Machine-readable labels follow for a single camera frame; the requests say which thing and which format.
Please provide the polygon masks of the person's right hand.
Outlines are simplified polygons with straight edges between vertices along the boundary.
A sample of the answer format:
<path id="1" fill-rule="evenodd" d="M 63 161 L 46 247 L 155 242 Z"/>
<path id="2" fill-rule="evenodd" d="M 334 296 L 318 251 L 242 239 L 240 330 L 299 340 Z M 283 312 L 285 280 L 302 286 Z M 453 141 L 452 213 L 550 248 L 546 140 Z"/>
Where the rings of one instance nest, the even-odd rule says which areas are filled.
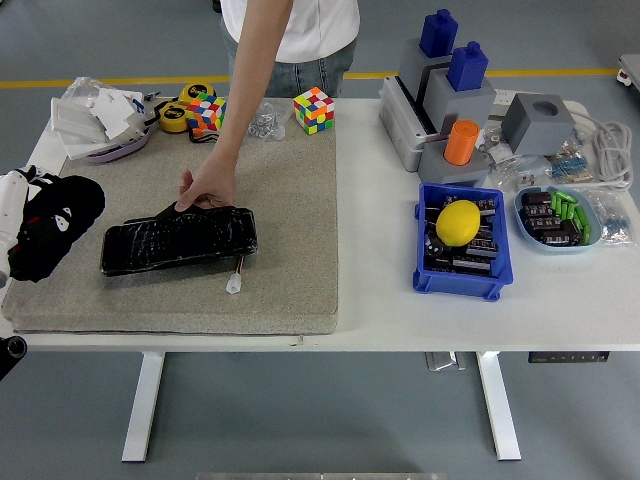
<path id="1" fill-rule="evenodd" d="M 177 212 L 192 206 L 203 209 L 231 206 L 235 201 L 235 170 L 238 155 L 214 149 L 199 170 L 180 174 Z"/>

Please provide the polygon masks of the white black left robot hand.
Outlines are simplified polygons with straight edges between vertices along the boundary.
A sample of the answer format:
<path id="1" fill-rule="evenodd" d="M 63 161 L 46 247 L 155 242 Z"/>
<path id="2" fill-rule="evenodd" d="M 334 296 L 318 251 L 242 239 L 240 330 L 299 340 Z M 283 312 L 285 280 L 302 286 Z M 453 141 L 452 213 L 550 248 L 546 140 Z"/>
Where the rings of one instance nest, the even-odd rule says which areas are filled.
<path id="1" fill-rule="evenodd" d="M 1 283 L 39 282 L 70 251 L 77 210 L 62 179 L 36 167 L 1 177 Z"/>

